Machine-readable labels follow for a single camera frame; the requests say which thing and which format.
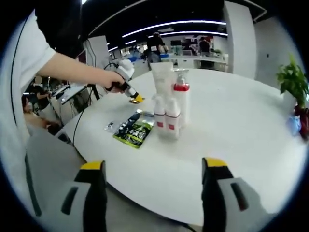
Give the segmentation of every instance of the hand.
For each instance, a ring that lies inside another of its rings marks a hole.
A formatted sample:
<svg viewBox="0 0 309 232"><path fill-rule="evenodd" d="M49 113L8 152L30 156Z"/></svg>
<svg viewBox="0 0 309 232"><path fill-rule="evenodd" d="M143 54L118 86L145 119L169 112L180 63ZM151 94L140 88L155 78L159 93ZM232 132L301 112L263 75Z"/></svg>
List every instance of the hand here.
<svg viewBox="0 0 309 232"><path fill-rule="evenodd" d="M112 71L106 71L106 72L108 72L108 75L105 78L102 79L103 80L102 84L105 88L111 88L113 82L117 82L120 85L122 85L125 82L124 79L122 78L122 76L120 76L118 73L112 72ZM122 91L120 89L114 87L114 88L112 88L111 92L112 93L119 93L119 92L122 92Z"/></svg>

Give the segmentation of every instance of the white sleeve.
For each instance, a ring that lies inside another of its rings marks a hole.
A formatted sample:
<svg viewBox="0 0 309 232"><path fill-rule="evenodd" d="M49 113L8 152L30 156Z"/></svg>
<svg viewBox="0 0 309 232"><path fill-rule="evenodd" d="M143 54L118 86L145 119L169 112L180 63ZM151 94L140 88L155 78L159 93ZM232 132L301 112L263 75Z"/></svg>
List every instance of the white sleeve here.
<svg viewBox="0 0 309 232"><path fill-rule="evenodd" d="M16 56L20 61L20 88L24 92L34 75L56 53L38 27L35 11L31 13L22 31Z"/></svg>

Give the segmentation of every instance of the ceiling light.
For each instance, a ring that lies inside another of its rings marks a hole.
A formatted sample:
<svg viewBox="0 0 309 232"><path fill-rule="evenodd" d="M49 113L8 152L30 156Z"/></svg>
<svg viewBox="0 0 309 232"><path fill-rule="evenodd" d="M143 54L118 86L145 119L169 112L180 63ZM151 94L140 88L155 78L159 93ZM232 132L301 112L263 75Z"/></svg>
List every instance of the ceiling light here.
<svg viewBox="0 0 309 232"><path fill-rule="evenodd" d="M127 42L126 45L131 44L131 43L135 43L135 42L136 42L136 40L132 40L130 42Z"/></svg>
<svg viewBox="0 0 309 232"><path fill-rule="evenodd" d="M140 29L140 30L136 30L134 32L131 32L129 34L126 34L126 35L122 36L122 38L124 38L126 36L129 36L129 35L133 35L135 33L138 33L138 32L144 31L144 30L148 30L148 29L152 29L152 28L158 28L158 27L162 27L162 26L174 25L174 24L182 24L182 23L212 23L212 24L226 25L225 22L207 21L207 20L176 21L176 22L158 24L158 25L154 25L154 26L151 26L151 27L147 27L147 28L143 28L143 29Z"/></svg>
<svg viewBox="0 0 309 232"><path fill-rule="evenodd" d="M174 34L213 34L213 35L227 36L226 33L213 32L213 31L199 31L199 30L169 32L169 33L163 33L163 34L160 34L160 35L163 36L163 35L174 35Z"/></svg>
<svg viewBox="0 0 309 232"><path fill-rule="evenodd" d="M108 50L109 52L111 52L111 51L113 51L113 50L115 50L115 49L117 49L118 47L113 47L112 49L110 49L110 50Z"/></svg>

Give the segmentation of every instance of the floor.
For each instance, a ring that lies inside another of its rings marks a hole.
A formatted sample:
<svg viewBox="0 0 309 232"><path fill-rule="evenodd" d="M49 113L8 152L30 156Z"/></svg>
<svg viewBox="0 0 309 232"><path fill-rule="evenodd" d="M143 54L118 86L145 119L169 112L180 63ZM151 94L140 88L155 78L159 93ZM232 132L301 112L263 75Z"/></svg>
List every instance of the floor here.
<svg viewBox="0 0 309 232"><path fill-rule="evenodd" d="M112 187L107 188L106 223L108 232L190 232L127 199Z"/></svg>

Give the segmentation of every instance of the tabletop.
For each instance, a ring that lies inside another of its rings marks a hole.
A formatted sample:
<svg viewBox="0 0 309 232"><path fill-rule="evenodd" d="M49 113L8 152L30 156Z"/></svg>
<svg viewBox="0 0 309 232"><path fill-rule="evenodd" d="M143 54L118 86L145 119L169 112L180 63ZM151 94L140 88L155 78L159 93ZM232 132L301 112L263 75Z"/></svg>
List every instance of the tabletop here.
<svg viewBox="0 0 309 232"><path fill-rule="evenodd" d="M133 105L124 94L108 94L88 107L75 146L87 161L106 160L107 181L137 204L164 217L202 225L202 157L223 159L242 177L269 213L289 200L302 174L306 145L287 130L280 92L260 82L212 70L190 69L191 123L177 141L156 128L140 149L114 139L104 128L127 120L136 109L153 109L152 73L131 81L146 100ZM65 130L72 139L79 115Z"/></svg>
<svg viewBox="0 0 309 232"><path fill-rule="evenodd" d="M216 63L226 64L226 61L219 57L207 57L207 56L178 56L178 55L169 55L169 57L161 58L162 60L170 60L170 59L194 59L194 60L203 60L203 61L211 61Z"/></svg>

